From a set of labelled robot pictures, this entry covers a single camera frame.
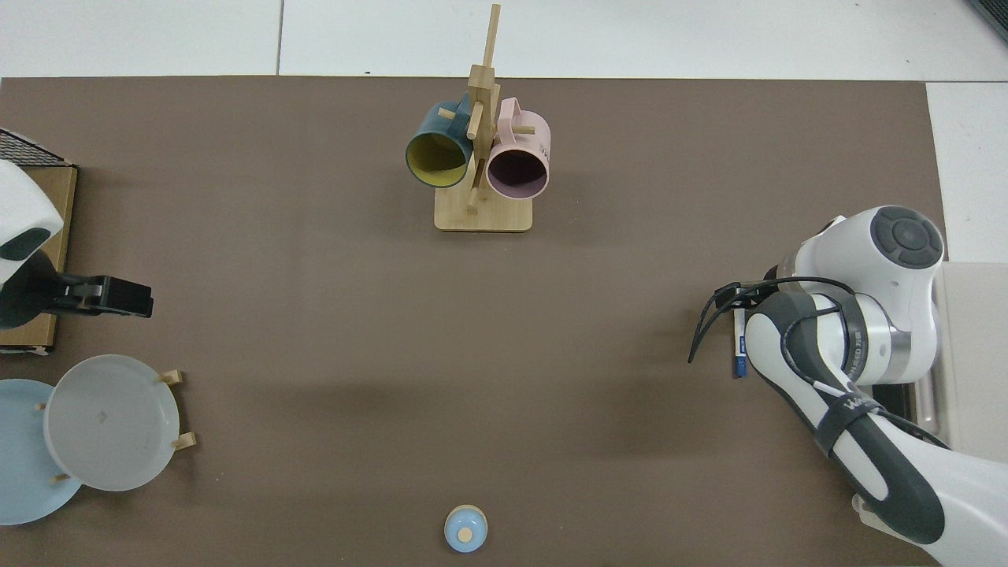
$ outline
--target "mug handle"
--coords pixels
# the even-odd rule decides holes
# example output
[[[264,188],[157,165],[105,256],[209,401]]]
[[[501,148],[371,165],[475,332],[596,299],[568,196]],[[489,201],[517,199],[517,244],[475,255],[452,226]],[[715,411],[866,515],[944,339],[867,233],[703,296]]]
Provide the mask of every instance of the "mug handle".
[[[497,133],[501,136],[501,143],[516,143],[514,130],[511,122],[521,114],[521,107],[518,106],[518,99],[511,97],[501,101],[501,114],[497,118]]]

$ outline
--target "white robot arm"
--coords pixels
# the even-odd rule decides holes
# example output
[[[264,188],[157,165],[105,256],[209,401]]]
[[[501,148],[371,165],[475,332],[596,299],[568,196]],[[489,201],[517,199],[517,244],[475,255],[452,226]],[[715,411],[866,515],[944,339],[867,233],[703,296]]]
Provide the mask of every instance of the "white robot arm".
[[[20,167],[0,159],[0,330],[39,313],[150,317],[150,288],[109,275],[56,273],[39,248],[62,219]]]
[[[909,209],[838,218],[779,264],[787,280],[750,314],[746,347],[893,532],[944,565],[1008,565],[1008,465],[910,435],[912,424],[897,427],[901,420],[859,388],[913,381],[930,367],[931,282],[942,250],[934,225]]]
[[[0,159],[0,288],[60,230],[49,198],[20,167]]]

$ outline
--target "black mesh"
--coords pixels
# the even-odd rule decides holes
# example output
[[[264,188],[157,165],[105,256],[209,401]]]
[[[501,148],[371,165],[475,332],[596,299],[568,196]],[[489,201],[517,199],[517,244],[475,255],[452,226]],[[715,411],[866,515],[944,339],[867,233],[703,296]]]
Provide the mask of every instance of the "black mesh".
[[[21,136],[0,128],[0,159],[6,159],[15,165],[48,165],[70,166],[62,157],[28,141]]]
[[[1008,40],[1008,0],[970,0],[970,3]]]

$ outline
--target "plate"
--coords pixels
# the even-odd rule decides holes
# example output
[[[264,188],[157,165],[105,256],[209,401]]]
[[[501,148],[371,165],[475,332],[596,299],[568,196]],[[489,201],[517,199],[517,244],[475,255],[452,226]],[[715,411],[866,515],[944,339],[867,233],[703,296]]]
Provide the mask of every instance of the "plate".
[[[158,375],[118,354],[89,358],[64,374],[45,410],[45,443],[56,464],[100,490],[153,480],[178,439],[178,407]]]
[[[0,380],[0,526],[45,518],[81,487],[74,478],[49,482],[62,470],[45,447],[45,416],[35,404],[45,404],[51,391],[35,380]]]

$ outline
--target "brown mat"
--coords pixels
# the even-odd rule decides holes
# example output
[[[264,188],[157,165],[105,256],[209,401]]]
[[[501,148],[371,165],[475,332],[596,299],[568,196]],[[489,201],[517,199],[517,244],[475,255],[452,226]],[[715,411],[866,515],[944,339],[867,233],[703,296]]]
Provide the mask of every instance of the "brown mat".
[[[103,353],[181,368],[200,445],[127,493],[0,530],[9,565],[895,565],[757,377],[717,287],[827,220],[941,223],[924,87],[503,80],[549,120],[525,234],[450,234],[403,148],[459,79],[4,80],[0,118],[82,165],[68,270],[154,290],[64,318],[54,383]],[[444,543],[474,503],[478,553]]]

